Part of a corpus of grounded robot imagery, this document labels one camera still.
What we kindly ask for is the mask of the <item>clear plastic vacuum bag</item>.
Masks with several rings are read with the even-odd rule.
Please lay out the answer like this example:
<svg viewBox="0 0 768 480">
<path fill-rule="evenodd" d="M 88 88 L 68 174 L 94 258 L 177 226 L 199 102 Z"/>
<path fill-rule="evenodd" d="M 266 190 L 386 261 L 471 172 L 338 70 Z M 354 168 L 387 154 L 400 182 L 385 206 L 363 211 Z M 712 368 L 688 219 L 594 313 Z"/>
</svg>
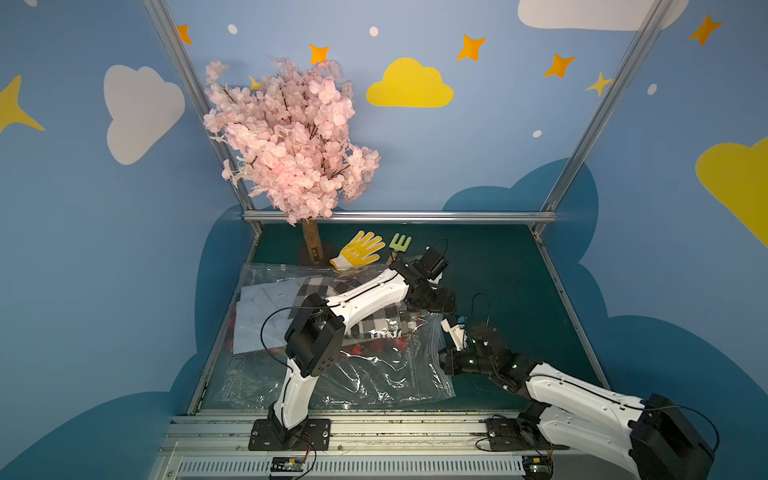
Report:
<svg viewBox="0 0 768 480">
<path fill-rule="evenodd" d="M 212 368 L 201 407 L 204 410 L 264 410 L 277 400 L 286 373 L 285 346 L 234 355 L 232 353 L 236 304 L 244 286 L 304 277 L 356 278 L 362 285 L 382 271 L 374 265 L 346 272 L 285 264 L 246 264 L 241 270 L 236 303 L 223 345 Z M 439 365 L 445 340 L 439 314 L 418 311 L 427 322 L 410 335 L 403 353 L 372 356 L 342 351 L 322 374 L 310 400 L 314 410 L 424 409 L 450 399 L 455 388 Z"/>
</svg>

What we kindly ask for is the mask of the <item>black white checkered shirt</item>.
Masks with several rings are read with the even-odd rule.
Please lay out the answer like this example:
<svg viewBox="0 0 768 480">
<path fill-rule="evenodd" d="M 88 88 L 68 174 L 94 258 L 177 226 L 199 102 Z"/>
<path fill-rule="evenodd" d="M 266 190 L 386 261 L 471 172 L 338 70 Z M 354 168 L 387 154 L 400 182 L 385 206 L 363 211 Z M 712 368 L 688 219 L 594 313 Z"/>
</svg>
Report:
<svg viewBox="0 0 768 480">
<path fill-rule="evenodd" d="M 303 280 L 294 300 L 289 318 L 299 312 L 304 299 L 316 293 L 322 297 L 335 296 L 359 286 L 361 282 L 352 277 L 330 276 L 308 277 Z M 396 339 L 410 335 L 427 322 L 425 314 L 408 309 L 403 303 L 387 305 L 362 319 L 344 335 L 344 345 L 362 343 L 377 339 Z"/>
</svg>

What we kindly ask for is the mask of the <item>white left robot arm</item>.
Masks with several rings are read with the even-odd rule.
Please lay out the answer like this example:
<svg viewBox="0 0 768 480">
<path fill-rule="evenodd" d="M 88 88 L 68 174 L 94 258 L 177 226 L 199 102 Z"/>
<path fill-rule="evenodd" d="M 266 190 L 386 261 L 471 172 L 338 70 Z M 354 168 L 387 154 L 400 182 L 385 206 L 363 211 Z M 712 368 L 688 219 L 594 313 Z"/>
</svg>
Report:
<svg viewBox="0 0 768 480">
<path fill-rule="evenodd" d="M 339 295 L 307 296 L 284 335 L 286 376 L 268 412 L 275 433 L 283 437 L 300 433 L 316 383 L 340 357 L 344 336 L 376 311 L 403 302 L 441 314 L 449 328 L 456 326 L 455 294 L 439 285 L 447 266 L 442 254 L 428 249 L 413 261 L 394 260 L 373 279 Z"/>
</svg>

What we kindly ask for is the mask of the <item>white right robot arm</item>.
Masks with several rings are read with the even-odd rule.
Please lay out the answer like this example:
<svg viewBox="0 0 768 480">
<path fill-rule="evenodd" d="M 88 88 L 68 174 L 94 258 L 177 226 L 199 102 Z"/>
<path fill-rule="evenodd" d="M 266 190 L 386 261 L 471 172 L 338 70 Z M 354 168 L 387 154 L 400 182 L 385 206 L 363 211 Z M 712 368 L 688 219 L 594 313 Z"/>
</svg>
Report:
<svg viewBox="0 0 768 480">
<path fill-rule="evenodd" d="M 446 374 L 482 375 L 528 400 L 512 432 L 533 448 L 546 442 L 576 449 L 638 479 L 709 477 L 716 448 L 689 421 L 689 408 L 658 394 L 643 399 L 570 376 L 511 351 L 487 324 L 468 327 L 448 317 L 441 327 L 451 338 L 440 353 Z"/>
</svg>

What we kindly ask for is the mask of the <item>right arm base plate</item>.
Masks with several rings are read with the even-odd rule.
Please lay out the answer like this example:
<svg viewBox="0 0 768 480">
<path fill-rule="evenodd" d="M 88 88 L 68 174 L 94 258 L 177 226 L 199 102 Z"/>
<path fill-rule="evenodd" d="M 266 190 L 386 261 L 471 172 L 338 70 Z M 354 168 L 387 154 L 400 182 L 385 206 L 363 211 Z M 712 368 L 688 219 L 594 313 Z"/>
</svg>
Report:
<svg viewBox="0 0 768 480">
<path fill-rule="evenodd" d="M 484 420 L 487 450 L 492 452 L 568 450 L 567 446 L 548 441 L 531 422 L 493 415 Z"/>
</svg>

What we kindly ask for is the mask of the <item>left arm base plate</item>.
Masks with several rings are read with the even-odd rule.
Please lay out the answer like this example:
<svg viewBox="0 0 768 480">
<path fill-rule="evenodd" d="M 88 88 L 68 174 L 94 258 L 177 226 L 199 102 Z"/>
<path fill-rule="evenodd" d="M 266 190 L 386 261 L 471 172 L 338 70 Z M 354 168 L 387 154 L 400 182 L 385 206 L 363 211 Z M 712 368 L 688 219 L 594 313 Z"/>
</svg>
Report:
<svg viewBox="0 0 768 480">
<path fill-rule="evenodd" d="M 316 451 L 329 448 L 332 421 L 308 418 L 286 430 L 276 420 L 255 420 L 247 449 L 249 451 L 298 451 L 312 446 Z"/>
</svg>

